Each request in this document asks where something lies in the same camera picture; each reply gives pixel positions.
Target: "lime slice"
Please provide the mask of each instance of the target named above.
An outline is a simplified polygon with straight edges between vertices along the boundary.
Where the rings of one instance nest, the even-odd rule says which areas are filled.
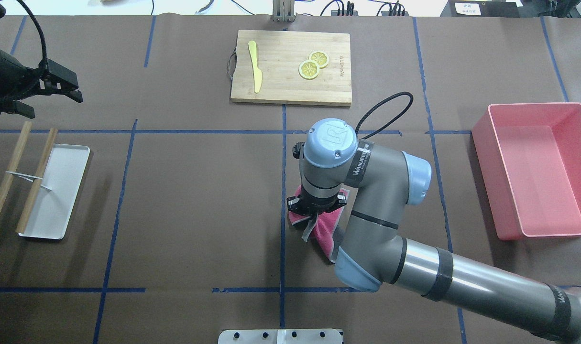
[[[299,65],[299,74],[308,80],[312,80],[318,76],[320,67],[312,60],[305,60]]]
[[[320,68],[327,67],[329,63],[328,54],[323,52],[322,50],[316,50],[309,55],[309,59],[315,61]]]

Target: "pink plastic container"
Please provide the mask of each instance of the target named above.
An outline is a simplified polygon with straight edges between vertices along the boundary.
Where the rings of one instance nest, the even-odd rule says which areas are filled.
[[[501,240],[581,236],[581,104],[493,104],[472,135]]]

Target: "pink cloth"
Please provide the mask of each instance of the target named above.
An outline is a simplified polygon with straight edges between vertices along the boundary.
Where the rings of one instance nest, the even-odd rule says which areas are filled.
[[[349,194],[349,191],[345,189],[341,189],[341,192],[343,192],[343,194],[345,194],[346,197]],[[301,186],[299,186],[299,188],[296,190],[295,196],[299,196],[300,193]],[[331,213],[319,214],[318,220],[316,221],[316,225],[314,226],[314,229],[312,230],[312,233],[309,236],[316,238],[318,244],[320,245],[320,248],[322,248],[323,252],[325,253],[325,255],[327,255],[329,260],[332,261],[332,263],[335,263],[335,260],[333,259],[333,257],[331,257],[334,248],[334,240],[332,237],[332,233],[335,231],[335,228],[337,227],[339,218],[341,217],[341,214],[343,212],[343,208],[344,207],[341,207],[335,211],[332,211]],[[290,219],[290,224],[296,225],[299,222],[309,220],[310,217],[298,215],[289,211],[288,218]]]

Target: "blue joint cap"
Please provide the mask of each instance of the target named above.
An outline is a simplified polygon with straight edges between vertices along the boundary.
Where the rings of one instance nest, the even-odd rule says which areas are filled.
[[[303,154],[316,167],[333,168],[352,159],[357,148],[358,140],[352,126],[340,119],[325,118],[307,133]]]
[[[341,246],[335,262],[335,275],[343,283],[360,291],[376,292],[380,289],[382,281],[373,277],[363,269],[354,259],[345,253]]]
[[[430,178],[433,170],[428,161],[403,152],[407,163],[407,173],[409,174],[409,197],[407,204],[417,205],[422,203],[426,197],[426,191],[430,186]]]

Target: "gray tabletop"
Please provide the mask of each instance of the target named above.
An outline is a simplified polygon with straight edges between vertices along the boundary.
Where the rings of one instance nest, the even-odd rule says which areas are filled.
[[[384,285],[349,291],[286,220],[299,185],[290,148],[314,122],[350,124],[393,93],[416,97],[378,144],[436,178],[400,234],[556,285],[581,285],[581,238],[496,237],[470,130],[489,104],[581,102],[581,20],[300,17],[291,31],[351,35],[350,108],[234,104],[239,29],[269,16],[41,17],[48,57],[78,74],[83,104],[34,97],[19,167],[46,130],[93,155],[67,234],[25,240],[29,185],[0,219],[0,343],[215,343],[223,329],[336,328],[347,343],[543,343],[522,330]],[[0,48],[35,66],[39,38],[0,20]],[[402,109],[393,102],[362,127]],[[0,182],[24,118],[0,116]],[[345,224],[349,212],[342,216]]]

